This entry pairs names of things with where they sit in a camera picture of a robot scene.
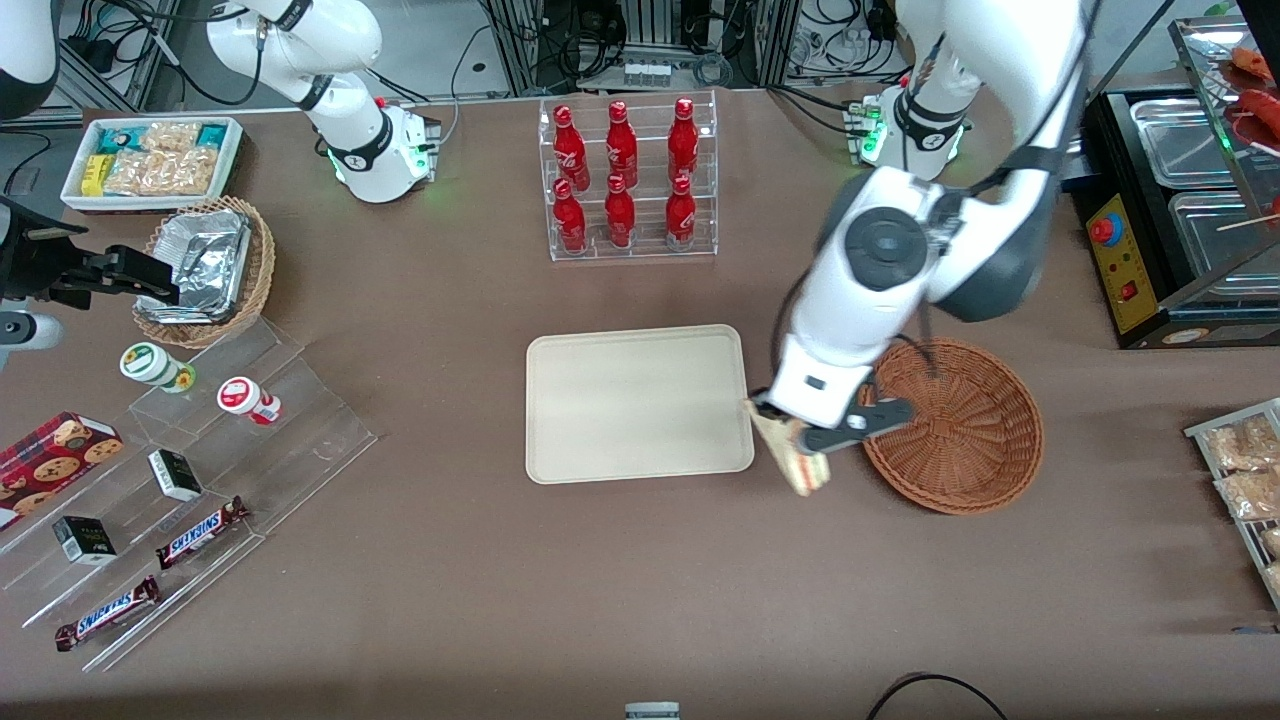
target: brown table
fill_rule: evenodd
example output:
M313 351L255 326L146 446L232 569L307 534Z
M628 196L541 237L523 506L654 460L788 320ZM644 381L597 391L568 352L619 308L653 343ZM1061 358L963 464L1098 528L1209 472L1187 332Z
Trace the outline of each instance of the brown table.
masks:
M1277 395L1276 355L1114 350L1065 202L1020 310L934 315L1044 414L1043 470L1007 510L924 511L856 450L809 500L763 448L733 475L529 480L539 336L728 323L748 384L768 382L774 309L855 170L768 95L719 101L719 256L621 268L548 260L536 102L467 105L439 182L387 206L334 182L301 114L243 115L237 192L279 245L266 315L384 437L110 673L82 675L0 607L0 700L17 703L0 716L561 720L669 698L690 720L861 717L911 670L1021 719L1280 716L1280 638L1226 634L1268 621L1266 596L1180 433ZM998 113L975 115L956 179L1000 154ZM84 222L88 246L140 246L156 219ZM124 411L128 305L51 309L68 338L0 374L0 442L63 409ZM882 717L986 716L945 687L893 702Z

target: cookie box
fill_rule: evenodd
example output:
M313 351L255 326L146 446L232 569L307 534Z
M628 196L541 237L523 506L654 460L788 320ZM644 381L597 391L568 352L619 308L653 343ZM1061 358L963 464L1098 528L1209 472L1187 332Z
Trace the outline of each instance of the cookie box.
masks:
M120 451L115 428L59 413L36 432L0 451L0 530Z
M84 178L84 170L88 169L90 158L99 152L102 136L113 131L146 126L151 122L201 123L205 126L224 126L227 128L227 133L223 136L221 145L218 149L218 161L214 164L214 176L209 182L209 190L204 195L161 195L146 197L83 195L81 181ZM72 169L68 170L67 181L63 183L63 204L92 215L95 213L165 211L177 208L189 208L206 200L216 200L223 196L223 190L230 178L242 135L243 129L241 124L228 115L154 115L93 120L84 128L84 137L81 138L76 159L72 161Z

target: coca-cola bottle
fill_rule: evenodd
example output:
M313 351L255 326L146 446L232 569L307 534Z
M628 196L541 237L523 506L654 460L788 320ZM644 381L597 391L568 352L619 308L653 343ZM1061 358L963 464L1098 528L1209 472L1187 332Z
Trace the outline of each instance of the coca-cola bottle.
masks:
M582 133L573 127L573 113L568 105L558 105L552 111L556 119L556 164L561 176L573 183L576 192L586 192L591 187L591 173L586 169L586 143Z
M609 152L609 172L621 174L627 187L635 187L640 182L636 131L627 120L627 104L621 100L609 102L609 135L604 146Z
M582 206L573 197L573 187L566 178L556 178L552 184L556 192L556 204L552 205L552 214L556 215L556 229L561 236L561 245L570 255L586 252L586 215Z
M609 176L609 196L604 199L604 215L609 220L609 242L620 250L631 247L636 229L636 204L627 192L621 173Z
M689 195L689 176L680 176L672 183L667 199L667 246L677 252L694 243L694 213L698 204Z
M698 169L698 127L694 126L694 101L689 97L676 100L676 122L667 136L667 154L671 182L682 174L694 177Z

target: brown woven basket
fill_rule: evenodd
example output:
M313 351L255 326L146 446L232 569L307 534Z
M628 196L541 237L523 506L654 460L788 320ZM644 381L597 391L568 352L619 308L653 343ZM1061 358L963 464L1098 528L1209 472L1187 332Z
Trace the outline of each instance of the brown woven basket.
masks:
M863 443L872 465L908 498L938 512L974 515L1004 507L1036 478L1044 427L1030 392L989 352L936 338L937 377L909 345L876 366L882 397L911 402L905 427ZM870 389L863 391L869 402Z
M247 215L253 223L253 234L250 237L248 258L244 260L244 279L241 283L236 315L220 325L161 325L147 320L134 310L133 322L142 328L143 334L156 342L192 350L209 347L215 340L253 322L262 311L262 306L266 305L266 296L271 292L271 272L275 269L275 240L271 237L271 228L266 227L262 215L252 205L238 197L224 196L206 200L198 205L183 208L175 215L211 213L214 210L236 210ZM151 233L151 241L147 242L146 251L148 254L155 250L159 236L160 228L156 227L155 232Z

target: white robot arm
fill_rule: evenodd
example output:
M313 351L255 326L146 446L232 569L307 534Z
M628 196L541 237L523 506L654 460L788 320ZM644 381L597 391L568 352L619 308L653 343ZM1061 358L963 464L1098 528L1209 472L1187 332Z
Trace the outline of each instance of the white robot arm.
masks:
M338 179L366 202L388 202L434 176L435 141L424 119L379 106L355 70L378 59L383 33L358 0L252 0L232 20L209 23L228 68L260 78L306 111L329 146ZM438 127L433 128L438 137Z
M863 406L858 392L922 301L977 322L1011 311L1034 288L1061 146L1082 104L1088 23L1079 0L901 0L899 9L913 37L924 19L933 55L946 59L906 92L923 97L934 87L931 97L950 94L960 104L956 92L983 78L1010 110L1016 150L998 174L995 202L888 167L841 191L773 386L755 398L762 410L809 425L797 438L803 452L827 452L910 419L905 401ZM966 108L964 100L948 122Z

